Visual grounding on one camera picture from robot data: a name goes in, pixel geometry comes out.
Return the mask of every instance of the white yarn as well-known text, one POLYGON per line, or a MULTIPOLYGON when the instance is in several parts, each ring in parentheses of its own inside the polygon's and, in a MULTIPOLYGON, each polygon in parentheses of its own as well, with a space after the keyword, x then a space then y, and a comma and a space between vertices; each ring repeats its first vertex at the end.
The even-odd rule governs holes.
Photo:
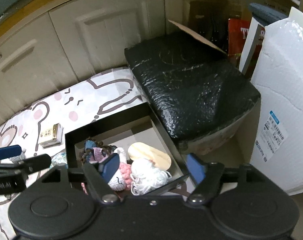
POLYGON ((130 177, 131 192, 133 195, 144 195, 156 188, 162 187, 172 178, 168 171, 156 168, 154 164, 144 158, 137 159, 131 166, 132 174, 130 177))

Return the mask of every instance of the blue gripper pad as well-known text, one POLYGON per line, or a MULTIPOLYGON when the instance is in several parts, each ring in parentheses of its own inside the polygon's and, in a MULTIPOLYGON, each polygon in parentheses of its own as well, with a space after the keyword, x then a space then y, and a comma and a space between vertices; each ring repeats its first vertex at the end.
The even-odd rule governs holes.
POLYGON ((119 155, 114 153, 111 157, 104 160, 102 164, 104 164, 104 168, 101 176, 104 178, 105 182, 108 183, 114 176, 115 172, 119 169, 119 155))
POLYGON ((0 160, 18 156, 21 154, 21 147, 19 145, 11 145, 0 148, 0 160))
POLYGON ((187 169, 193 176, 195 182, 199 184, 206 177, 206 167, 204 162, 200 160, 195 154, 190 153, 186 158, 187 169))

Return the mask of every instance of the pink polka dot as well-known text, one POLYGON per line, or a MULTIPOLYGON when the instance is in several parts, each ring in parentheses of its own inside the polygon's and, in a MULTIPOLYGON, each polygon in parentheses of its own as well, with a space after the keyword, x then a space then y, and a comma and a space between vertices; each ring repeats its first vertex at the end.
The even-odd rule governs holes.
POLYGON ((54 96, 54 98, 56 99, 56 100, 60 100, 61 99, 61 93, 56 93, 56 94, 54 94, 53 95, 54 96))
POLYGON ((43 111, 38 109, 35 113, 34 113, 34 118, 37 120, 39 119, 41 116, 43 115, 43 111))
POLYGON ((22 133, 22 129, 23 129, 23 126, 22 126, 22 125, 20 125, 20 126, 19 126, 19 128, 18 128, 18 136, 20 136, 20 135, 21 135, 21 133, 22 133))
POLYGON ((69 113, 69 119, 76 122, 78 120, 78 114, 75 111, 69 113))

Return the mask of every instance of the wooden oval board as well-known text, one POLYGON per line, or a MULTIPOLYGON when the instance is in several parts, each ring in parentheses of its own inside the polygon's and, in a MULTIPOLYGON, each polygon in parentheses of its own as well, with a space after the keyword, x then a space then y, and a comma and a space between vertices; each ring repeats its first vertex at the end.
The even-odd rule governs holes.
POLYGON ((133 161, 145 158, 155 163, 155 167, 167 171, 171 165, 171 158, 167 153, 157 150, 142 142, 133 143, 128 148, 128 155, 133 161))

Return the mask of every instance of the cabinet drawer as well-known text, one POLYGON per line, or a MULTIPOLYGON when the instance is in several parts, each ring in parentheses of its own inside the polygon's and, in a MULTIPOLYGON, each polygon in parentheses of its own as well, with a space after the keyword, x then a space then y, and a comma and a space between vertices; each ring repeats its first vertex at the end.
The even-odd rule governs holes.
POLYGON ((75 83, 48 13, 0 46, 0 97, 14 112, 75 83))
POLYGON ((72 0, 49 14, 80 80, 124 65, 126 47, 165 34, 164 0, 72 0))

